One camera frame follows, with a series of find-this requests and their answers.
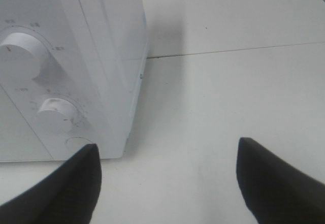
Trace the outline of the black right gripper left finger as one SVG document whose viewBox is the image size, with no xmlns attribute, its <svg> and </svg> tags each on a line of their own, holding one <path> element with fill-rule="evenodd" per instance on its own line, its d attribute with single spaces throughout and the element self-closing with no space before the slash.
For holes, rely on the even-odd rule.
<svg viewBox="0 0 325 224">
<path fill-rule="evenodd" d="M 99 149 L 87 144 L 54 172 L 1 205 L 1 223 L 90 223 L 101 191 Z"/>
</svg>

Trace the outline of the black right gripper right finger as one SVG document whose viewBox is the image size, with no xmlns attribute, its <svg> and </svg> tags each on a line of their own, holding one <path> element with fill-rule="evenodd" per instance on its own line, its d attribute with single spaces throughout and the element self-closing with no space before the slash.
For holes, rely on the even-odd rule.
<svg viewBox="0 0 325 224">
<path fill-rule="evenodd" d="M 324 184 L 252 138 L 240 138 L 236 176 L 258 223 L 324 223 Z"/>
</svg>

